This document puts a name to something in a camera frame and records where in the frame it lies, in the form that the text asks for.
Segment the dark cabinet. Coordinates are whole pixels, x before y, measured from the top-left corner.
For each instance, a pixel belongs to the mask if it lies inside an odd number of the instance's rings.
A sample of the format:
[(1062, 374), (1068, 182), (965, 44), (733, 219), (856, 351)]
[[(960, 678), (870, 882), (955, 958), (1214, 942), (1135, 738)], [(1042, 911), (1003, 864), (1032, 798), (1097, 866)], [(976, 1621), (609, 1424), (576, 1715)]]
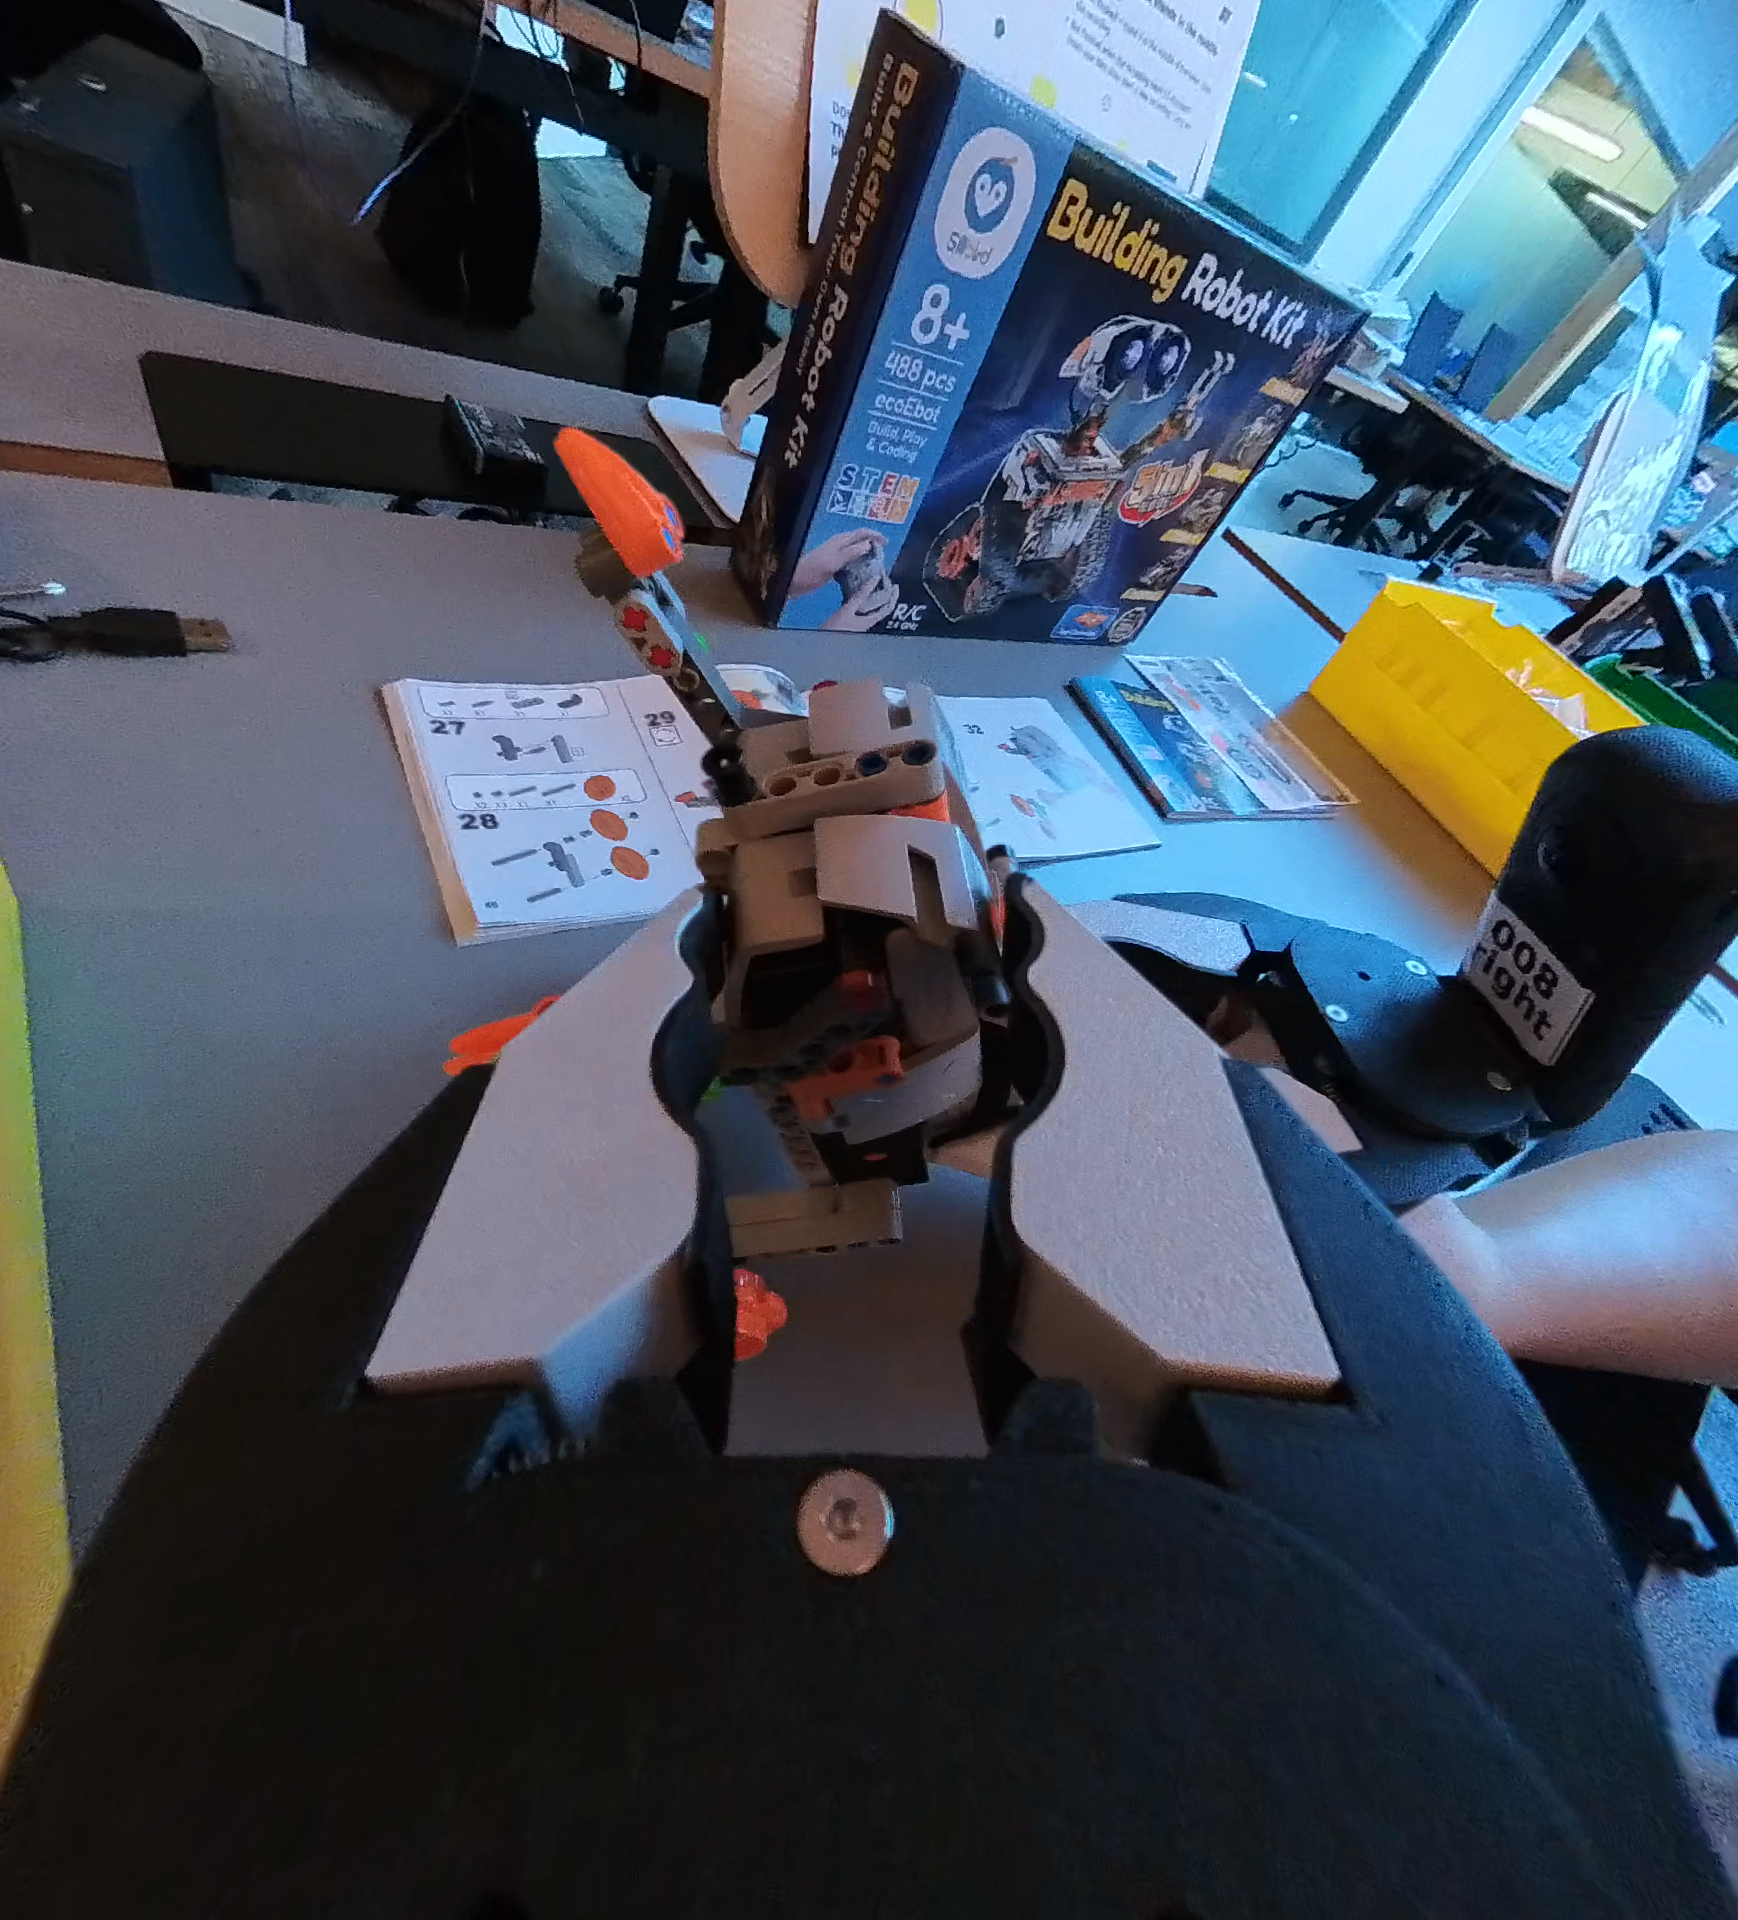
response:
[(0, 160), (33, 265), (252, 306), (200, 69), (94, 39), (0, 101)]

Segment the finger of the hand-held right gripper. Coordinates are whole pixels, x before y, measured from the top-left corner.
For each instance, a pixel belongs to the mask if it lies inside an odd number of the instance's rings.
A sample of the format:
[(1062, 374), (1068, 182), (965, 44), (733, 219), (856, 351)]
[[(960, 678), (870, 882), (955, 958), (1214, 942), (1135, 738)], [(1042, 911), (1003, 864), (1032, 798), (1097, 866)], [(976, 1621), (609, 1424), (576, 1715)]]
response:
[(1295, 1080), (1280, 1066), (1257, 1066), (1254, 1062), (1229, 1058), (1227, 1066), (1247, 1067), (1266, 1080), (1266, 1085), (1277, 1094), (1292, 1115), (1299, 1118), (1331, 1152), (1342, 1157), (1359, 1153), (1362, 1135), (1342, 1108), (1324, 1092), (1316, 1092)]
[(1292, 959), (1307, 916), (1225, 897), (1140, 897), (1070, 904), (1227, 1053), (1322, 1053), (1322, 1004)]

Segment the cardboard figure stand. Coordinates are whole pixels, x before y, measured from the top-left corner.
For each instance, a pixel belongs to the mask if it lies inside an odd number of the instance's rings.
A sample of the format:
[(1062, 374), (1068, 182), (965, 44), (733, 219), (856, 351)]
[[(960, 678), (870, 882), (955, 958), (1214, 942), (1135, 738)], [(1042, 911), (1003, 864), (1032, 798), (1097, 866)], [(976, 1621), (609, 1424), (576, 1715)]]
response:
[(1713, 259), (1717, 220), (1697, 212), (1645, 252), (1640, 360), (1598, 423), (1554, 533), (1547, 581), (1598, 588), (1636, 578), (1697, 448), (1722, 306), (1734, 277)]

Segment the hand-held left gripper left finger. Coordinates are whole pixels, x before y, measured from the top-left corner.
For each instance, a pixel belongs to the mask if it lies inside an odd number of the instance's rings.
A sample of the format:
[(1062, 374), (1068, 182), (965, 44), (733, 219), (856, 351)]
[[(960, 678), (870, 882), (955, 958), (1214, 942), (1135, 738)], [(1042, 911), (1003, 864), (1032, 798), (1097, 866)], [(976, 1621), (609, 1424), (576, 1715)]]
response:
[(698, 1109), (721, 911), (683, 892), (500, 1051), (386, 1316), (379, 1393), (523, 1385), (589, 1433), (670, 1380), (726, 1445), (733, 1245)]

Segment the robot sticker sheet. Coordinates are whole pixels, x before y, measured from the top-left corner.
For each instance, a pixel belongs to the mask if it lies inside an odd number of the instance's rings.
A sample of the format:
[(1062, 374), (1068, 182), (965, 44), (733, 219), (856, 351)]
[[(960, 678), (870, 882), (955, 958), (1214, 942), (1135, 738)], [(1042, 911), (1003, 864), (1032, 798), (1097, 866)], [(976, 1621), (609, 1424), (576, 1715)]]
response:
[(1229, 821), (1324, 818), (1359, 802), (1221, 657), (1124, 655), (1172, 717), (1170, 754)]

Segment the black power adapter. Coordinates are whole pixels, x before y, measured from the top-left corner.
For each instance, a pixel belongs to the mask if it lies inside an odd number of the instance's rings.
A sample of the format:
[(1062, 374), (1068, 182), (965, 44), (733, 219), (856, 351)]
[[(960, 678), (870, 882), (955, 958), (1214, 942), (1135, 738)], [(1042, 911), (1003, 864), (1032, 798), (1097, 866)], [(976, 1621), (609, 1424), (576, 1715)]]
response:
[(442, 442), (466, 478), (496, 493), (546, 493), (569, 478), (554, 450), (528, 439), (519, 414), (472, 398), (442, 398)]

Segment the grey orange brick robot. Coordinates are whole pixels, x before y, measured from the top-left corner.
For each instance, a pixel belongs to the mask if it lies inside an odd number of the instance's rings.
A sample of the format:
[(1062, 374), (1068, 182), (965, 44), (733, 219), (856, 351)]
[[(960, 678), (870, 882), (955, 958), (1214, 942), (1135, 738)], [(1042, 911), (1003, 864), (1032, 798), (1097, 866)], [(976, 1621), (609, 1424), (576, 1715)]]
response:
[(800, 1188), (728, 1199), (736, 1258), (898, 1240), (896, 1189), (976, 1140), (1007, 1018), (1004, 850), (984, 856), (925, 685), (819, 685), (708, 736), (696, 832), (721, 911), (719, 1081), (752, 1092)]

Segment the grey desk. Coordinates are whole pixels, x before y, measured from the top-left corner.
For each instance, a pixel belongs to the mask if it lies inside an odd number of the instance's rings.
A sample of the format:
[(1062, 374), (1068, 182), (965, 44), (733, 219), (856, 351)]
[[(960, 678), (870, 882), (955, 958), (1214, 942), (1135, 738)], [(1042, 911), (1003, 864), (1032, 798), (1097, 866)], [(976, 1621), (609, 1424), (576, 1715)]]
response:
[[(254, 1283), (442, 1085), (448, 1040), (569, 989), (628, 928), (457, 948), (376, 688), (566, 685), (637, 661), (575, 574), (572, 526), (0, 472), (0, 587), (217, 619), (184, 661), (0, 662), (0, 856), (23, 940), (70, 1542)], [(676, 570), (723, 661), (796, 685), (880, 672), (1047, 697), (1111, 659), (1058, 645), (842, 641), (749, 619), (721, 550)], [(1032, 875), (1062, 902), (1217, 892), (1462, 959), (1490, 876), (1307, 687), (1324, 629), (1221, 547), (1159, 653), (1214, 653), (1287, 710), (1357, 805), (1160, 827)], [(789, 1334), (743, 1368), (736, 1451), (979, 1447), (959, 1323), (976, 1189), (937, 1175), (905, 1244), (784, 1261)]]

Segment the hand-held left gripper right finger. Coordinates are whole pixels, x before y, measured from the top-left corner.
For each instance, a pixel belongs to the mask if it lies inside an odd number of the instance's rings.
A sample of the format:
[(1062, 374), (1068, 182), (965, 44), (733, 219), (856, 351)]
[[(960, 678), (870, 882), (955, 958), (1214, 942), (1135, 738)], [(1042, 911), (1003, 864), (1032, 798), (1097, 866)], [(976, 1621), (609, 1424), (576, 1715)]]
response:
[(1229, 1062), (1039, 882), (1004, 885), (1004, 1029), (976, 1278), (998, 1443), (1072, 1381), (1113, 1451), (1167, 1451), (1191, 1393), (1327, 1404), (1342, 1366)]

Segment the person's right forearm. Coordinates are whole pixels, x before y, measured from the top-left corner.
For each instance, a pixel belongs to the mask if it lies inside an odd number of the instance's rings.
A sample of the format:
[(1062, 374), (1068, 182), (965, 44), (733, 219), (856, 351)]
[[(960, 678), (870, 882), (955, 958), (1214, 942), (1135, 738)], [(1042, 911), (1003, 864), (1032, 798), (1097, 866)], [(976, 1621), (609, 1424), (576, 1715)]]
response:
[(1515, 1359), (1738, 1389), (1738, 1134), (1622, 1140), (1402, 1228)]

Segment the orange claw brick piece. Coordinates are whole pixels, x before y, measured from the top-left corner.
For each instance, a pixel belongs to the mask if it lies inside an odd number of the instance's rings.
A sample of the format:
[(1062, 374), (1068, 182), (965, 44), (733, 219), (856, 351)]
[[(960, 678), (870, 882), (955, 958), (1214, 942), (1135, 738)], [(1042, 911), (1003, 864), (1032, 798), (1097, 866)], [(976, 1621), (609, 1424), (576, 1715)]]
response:
[(558, 997), (560, 995), (545, 995), (520, 1013), (502, 1015), (461, 1031), (448, 1041), (442, 1074), (447, 1077), (461, 1077), (471, 1071), (496, 1067), (502, 1051), (531, 1025), (541, 1022)]

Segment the black desk panel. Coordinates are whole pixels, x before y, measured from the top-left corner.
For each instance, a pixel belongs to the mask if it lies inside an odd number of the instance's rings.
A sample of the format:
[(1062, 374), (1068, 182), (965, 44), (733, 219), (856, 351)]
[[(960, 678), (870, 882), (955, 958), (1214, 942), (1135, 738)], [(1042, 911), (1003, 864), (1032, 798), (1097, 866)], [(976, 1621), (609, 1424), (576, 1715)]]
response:
[[(372, 493), (499, 519), (586, 519), (570, 480), (546, 493), (496, 493), (466, 478), (442, 442), (442, 398), (396, 396), (306, 376), (147, 351), (136, 362), (171, 480), (210, 490), (229, 478)], [(528, 439), (554, 450), (562, 428), (525, 419)]]

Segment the white instruction booklet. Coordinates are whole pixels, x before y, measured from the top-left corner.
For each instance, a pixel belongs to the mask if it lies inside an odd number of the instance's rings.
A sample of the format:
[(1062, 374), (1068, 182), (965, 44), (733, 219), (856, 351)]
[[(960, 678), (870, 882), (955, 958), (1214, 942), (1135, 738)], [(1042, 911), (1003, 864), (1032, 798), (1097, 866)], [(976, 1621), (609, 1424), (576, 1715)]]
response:
[[(461, 945), (640, 921), (696, 879), (696, 829), (717, 817), (708, 741), (663, 678), (398, 681), (379, 697)], [(935, 707), (983, 846), (1025, 864), (1159, 846), (1049, 701)]]

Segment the wooden display stand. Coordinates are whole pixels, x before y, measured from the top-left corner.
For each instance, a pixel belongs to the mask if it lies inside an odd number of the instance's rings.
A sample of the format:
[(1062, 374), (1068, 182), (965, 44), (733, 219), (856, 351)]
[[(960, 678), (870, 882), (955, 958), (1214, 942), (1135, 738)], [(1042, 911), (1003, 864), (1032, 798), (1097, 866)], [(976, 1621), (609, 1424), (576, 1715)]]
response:
[(646, 70), (707, 104), (708, 187), (724, 259), (711, 297), (700, 396), (656, 396), (648, 417), (726, 541), (754, 457), (731, 440), (719, 402), (766, 355), (771, 305), (794, 309), (808, 243), (808, 113), (815, 3), (721, 3), (707, 52), (656, 43)]

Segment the orange fin brick assembly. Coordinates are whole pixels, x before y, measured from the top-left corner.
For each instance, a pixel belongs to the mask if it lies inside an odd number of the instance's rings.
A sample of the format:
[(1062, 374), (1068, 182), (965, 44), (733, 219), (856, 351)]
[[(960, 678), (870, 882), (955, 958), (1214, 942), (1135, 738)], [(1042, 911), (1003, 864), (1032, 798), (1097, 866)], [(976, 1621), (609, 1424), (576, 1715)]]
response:
[(600, 439), (572, 427), (554, 453), (593, 519), (576, 549), (576, 576), (609, 602), (617, 633), (643, 667), (715, 736), (736, 722), (715, 662), (696, 638), (669, 574), (684, 559), (675, 503)]

